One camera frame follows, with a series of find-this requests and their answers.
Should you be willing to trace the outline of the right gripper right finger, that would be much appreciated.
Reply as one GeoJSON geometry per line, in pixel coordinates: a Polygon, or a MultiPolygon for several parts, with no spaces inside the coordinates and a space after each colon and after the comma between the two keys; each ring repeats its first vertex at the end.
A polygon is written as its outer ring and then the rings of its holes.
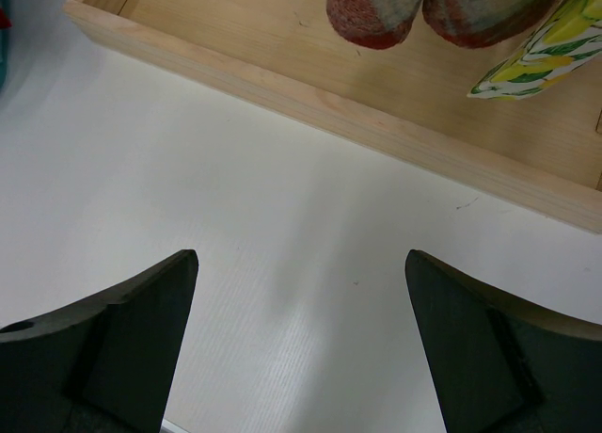
{"type": "Polygon", "coordinates": [[[405,278],[449,432],[598,432],[601,327],[421,250],[405,278]]]}

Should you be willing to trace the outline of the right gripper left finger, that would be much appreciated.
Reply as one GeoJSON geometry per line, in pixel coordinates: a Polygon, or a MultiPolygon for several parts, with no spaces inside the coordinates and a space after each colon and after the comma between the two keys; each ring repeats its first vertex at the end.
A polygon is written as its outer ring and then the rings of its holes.
{"type": "Polygon", "coordinates": [[[1,329],[4,432],[158,432],[198,276],[183,249],[1,329]]]}

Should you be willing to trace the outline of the lemon print skirt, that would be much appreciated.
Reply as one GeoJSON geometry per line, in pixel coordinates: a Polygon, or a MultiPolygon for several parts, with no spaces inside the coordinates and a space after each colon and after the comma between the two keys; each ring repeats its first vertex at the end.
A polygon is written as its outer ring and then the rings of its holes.
{"type": "Polygon", "coordinates": [[[601,0],[562,0],[530,37],[490,70],[470,98],[522,100],[601,54],[601,0]]]}

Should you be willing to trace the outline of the red plaid skirt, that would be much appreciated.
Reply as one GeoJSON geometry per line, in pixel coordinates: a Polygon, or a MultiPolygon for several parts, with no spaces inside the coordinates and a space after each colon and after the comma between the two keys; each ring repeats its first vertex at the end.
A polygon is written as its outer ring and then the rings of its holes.
{"type": "Polygon", "coordinates": [[[373,50],[402,43],[419,14],[443,40],[479,49],[523,33],[557,0],[326,0],[325,12],[343,39],[373,50]]]}

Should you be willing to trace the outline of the red pleated skirt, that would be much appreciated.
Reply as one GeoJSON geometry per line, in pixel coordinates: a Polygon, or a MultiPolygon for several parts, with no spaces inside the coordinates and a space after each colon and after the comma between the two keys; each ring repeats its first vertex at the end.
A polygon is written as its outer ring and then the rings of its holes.
{"type": "Polygon", "coordinates": [[[3,8],[0,8],[0,29],[9,29],[12,27],[11,21],[3,8]]]}

